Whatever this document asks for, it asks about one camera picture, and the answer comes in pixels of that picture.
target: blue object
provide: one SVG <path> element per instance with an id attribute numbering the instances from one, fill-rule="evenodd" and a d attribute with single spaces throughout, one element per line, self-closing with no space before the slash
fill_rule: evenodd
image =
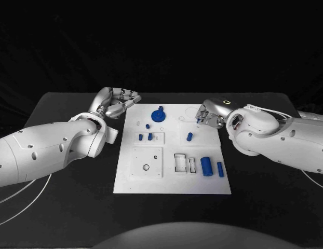
<path id="1" fill-rule="evenodd" d="M 188 140 L 188 141 L 192 141 L 192 137 L 194 137 L 194 133 L 189 132 L 186 140 Z"/>
<path id="2" fill-rule="evenodd" d="M 160 106 L 159 109 L 152 113 L 152 119 L 155 122 L 160 123 L 166 119 L 166 113 L 163 112 L 163 107 Z"/>
<path id="3" fill-rule="evenodd" d="M 221 162 L 218 162 L 217 164 L 218 164 L 218 170 L 220 170 L 220 177 L 224 177 L 224 166 Z"/>
<path id="4" fill-rule="evenodd" d="M 209 157 L 202 157 L 201 168 L 204 170 L 204 176 L 212 176 L 212 163 Z"/>

